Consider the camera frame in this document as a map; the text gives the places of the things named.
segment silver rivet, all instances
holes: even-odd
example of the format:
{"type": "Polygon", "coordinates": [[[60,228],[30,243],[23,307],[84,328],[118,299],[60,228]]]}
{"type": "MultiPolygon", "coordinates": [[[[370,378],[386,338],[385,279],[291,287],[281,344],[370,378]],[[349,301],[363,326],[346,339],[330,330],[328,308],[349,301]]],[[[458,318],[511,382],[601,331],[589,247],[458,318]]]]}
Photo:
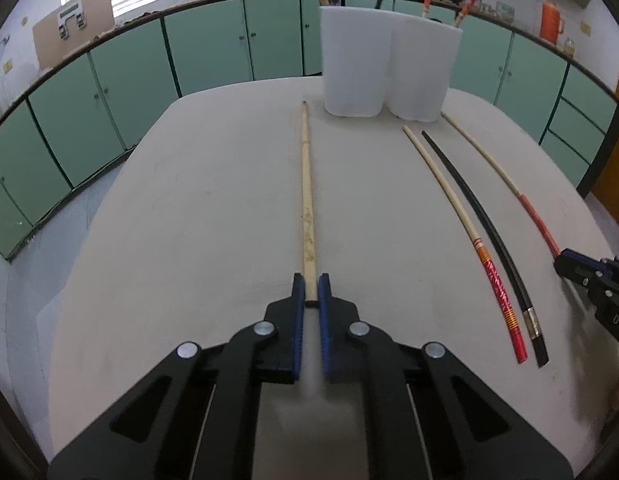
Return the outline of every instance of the silver rivet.
{"type": "Polygon", "coordinates": [[[350,324],[350,332],[353,335],[364,336],[369,333],[369,325],[363,321],[354,321],[350,324]]]}
{"type": "Polygon", "coordinates": [[[443,355],[445,355],[445,347],[440,343],[427,343],[425,352],[432,359],[440,359],[443,355]]]}
{"type": "Polygon", "coordinates": [[[258,335],[270,335],[273,329],[274,325],[269,321],[259,321],[254,325],[254,332],[258,335]]]}
{"type": "Polygon", "coordinates": [[[187,342],[180,345],[177,352],[179,357],[189,359],[190,357],[194,357],[196,355],[196,352],[198,352],[198,347],[192,342],[187,342]]]}

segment floor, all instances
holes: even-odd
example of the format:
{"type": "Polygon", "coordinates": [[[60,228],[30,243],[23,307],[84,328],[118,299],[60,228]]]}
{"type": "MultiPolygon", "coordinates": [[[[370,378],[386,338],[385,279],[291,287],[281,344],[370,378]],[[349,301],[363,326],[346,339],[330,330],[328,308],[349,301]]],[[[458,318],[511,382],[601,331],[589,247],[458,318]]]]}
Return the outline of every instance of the floor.
{"type": "MultiPolygon", "coordinates": [[[[48,417],[49,361],[61,291],[100,202],[121,167],[68,203],[8,269],[6,357],[15,404],[49,460],[53,457],[48,417]]],[[[613,252],[619,254],[618,225],[595,197],[589,195],[585,201],[613,252]]]]}

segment tabletop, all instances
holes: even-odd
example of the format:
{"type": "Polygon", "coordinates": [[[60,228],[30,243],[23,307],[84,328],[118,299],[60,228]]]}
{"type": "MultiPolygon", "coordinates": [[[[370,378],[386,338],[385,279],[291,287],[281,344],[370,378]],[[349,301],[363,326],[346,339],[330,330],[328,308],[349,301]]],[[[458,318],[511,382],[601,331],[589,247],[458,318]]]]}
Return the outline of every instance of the tabletop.
{"type": "MultiPolygon", "coordinates": [[[[302,270],[303,100],[317,266],[330,274],[334,295],[356,303],[361,319],[397,342],[444,343],[578,473],[596,450],[619,345],[584,296],[556,275],[536,226],[470,144],[442,118],[408,123],[456,165],[527,286],[550,358],[540,369],[495,260],[528,347],[529,359],[517,364],[473,245],[401,131],[403,121],[387,110],[375,118],[331,116],[320,77],[183,97],[130,156],[63,292],[49,380],[54,450],[179,343],[226,342],[289,295],[302,270]]],[[[612,256],[574,187],[506,115],[457,90],[443,109],[505,168],[561,248],[612,256]]],[[[305,313],[303,346],[300,383],[263,386],[254,478],[365,478],[361,391],[322,380],[315,311],[305,313]]]]}

